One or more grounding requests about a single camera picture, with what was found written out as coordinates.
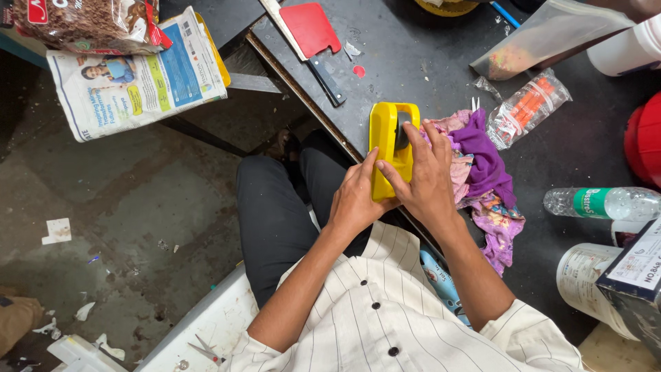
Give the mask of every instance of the newspaper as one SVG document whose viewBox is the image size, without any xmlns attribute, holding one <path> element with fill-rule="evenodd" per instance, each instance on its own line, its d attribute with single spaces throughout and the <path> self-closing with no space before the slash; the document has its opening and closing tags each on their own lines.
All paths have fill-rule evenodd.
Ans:
<svg viewBox="0 0 661 372">
<path fill-rule="evenodd" d="M 212 43 L 193 8 L 159 27 L 173 45 L 153 56 L 47 52 L 60 104 L 78 142 L 227 97 Z"/>
</svg>

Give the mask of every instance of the dirty floor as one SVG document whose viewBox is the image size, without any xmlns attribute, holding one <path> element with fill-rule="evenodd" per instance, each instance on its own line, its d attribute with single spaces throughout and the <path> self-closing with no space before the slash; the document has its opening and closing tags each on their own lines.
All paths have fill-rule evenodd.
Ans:
<svg viewBox="0 0 661 372">
<path fill-rule="evenodd" d="M 160 124 L 80 144 L 50 73 L 2 50 L 0 60 L 0 285 L 55 310 L 63 334 L 107 334 L 131 371 L 242 260 L 241 159 Z M 230 89 L 184 116 L 250 151 L 304 113 L 282 98 Z M 58 218 L 70 219 L 73 239 L 42 245 L 46 221 Z M 88 319 L 75 320 L 89 302 Z M 0 365 L 25 357 L 51 371 L 51 342 L 30 332 Z"/>
</svg>

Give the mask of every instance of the knife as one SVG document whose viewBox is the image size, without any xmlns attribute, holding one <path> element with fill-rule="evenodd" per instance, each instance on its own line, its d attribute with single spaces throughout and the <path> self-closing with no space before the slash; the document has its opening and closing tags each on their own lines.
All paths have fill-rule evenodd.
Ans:
<svg viewBox="0 0 661 372">
<path fill-rule="evenodd" d="M 296 56 L 298 56 L 298 59 L 301 60 L 301 62 L 305 62 L 315 74 L 315 77 L 317 80 L 319 80 L 321 87 L 329 96 L 332 105 L 334 107 L 341 105 L 342 102 L 346 100 L 344 92 L 342 92 L 340 87 L 337 86 L 335 80 L 324 68 L 317 56 L 312 56 L 310 58 L 305 57 L 305 54 L 303 54 L 303 51 L 298 46 L 296 39 L 293 37 L 292 32 L 289 30 L 289 27 L 287 27 L 284 19 L 282 19 L 280 16 L 280 4 L 278 4 L 278 0 L 259 0 L 259 2 L 262 3 L 268 15 L 271 16 L 274 25 L 276 25 L 276 27 L 280 29 L 280 32 L 285 36 L 285 39 L 296 53 Z"/>
</svg>

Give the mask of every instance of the yellow tape dispenser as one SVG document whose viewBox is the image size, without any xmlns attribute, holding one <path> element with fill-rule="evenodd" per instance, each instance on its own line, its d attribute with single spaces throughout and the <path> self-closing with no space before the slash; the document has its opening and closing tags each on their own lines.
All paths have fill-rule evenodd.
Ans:
<svg viewBox="0 0 661 372">
<path fill-rule="evenodd" d="M 401 123 L 410 121 L 420 129 L 420 111 L 412 103 L 380 102 L 369 114 L 369 149 L 379 146 L 377 160 L 393 165 L 402 178 L 409 182 L 413 168 L 413 153 Z M 395 196 L 390 182 L 376 167 L 372 171 L 372 200 L 378 202 Z"/>
</svg>

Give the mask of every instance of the white striped shirt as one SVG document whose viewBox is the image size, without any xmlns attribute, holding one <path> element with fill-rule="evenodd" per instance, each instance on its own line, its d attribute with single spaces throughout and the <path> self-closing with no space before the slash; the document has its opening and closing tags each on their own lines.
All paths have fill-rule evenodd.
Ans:
<svg viewBox="0 0 661 372">
<path fill-rule="evenodd" d="M 363 254 L 334 264 L 298 343 L 280 353 L 243 332 L 221 371 L 583 370 L 553 321 L 522 301 L 479 333 L 464 326 L 436 296 L 419 254 L 415 235 L 375 222 Z"/>
</svg>

